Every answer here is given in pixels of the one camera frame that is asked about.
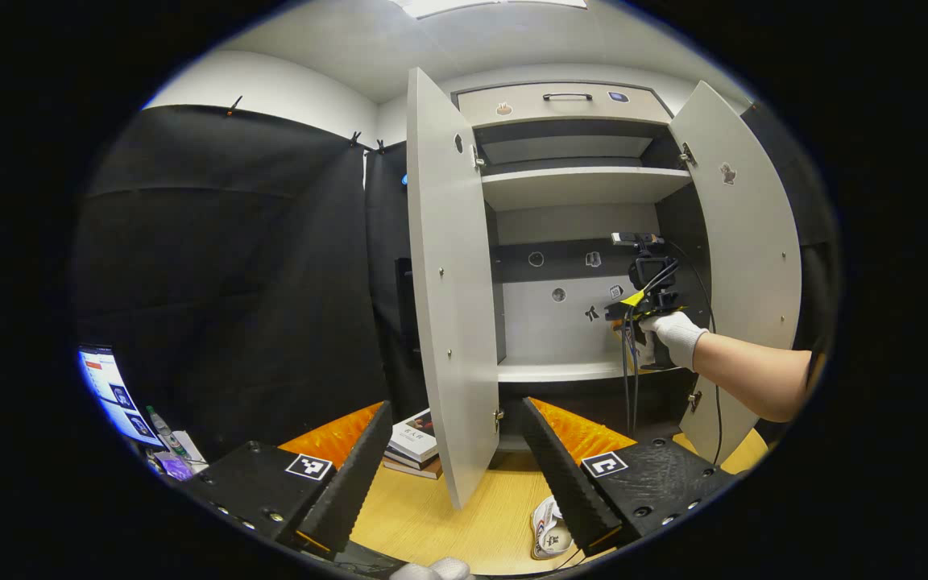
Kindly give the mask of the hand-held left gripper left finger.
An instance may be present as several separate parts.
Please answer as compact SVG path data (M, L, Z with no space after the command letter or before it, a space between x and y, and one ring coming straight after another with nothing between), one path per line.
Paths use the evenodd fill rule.
M392 434L390 401L284 445L248 441L178 491L263 540L333 558L346 550Z

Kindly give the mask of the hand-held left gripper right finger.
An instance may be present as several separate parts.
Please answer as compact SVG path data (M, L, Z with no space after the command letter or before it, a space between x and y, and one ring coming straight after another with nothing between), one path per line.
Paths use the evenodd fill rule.
M526 397L522 432L587 557L677 525L736 476L668 438L634 441Z

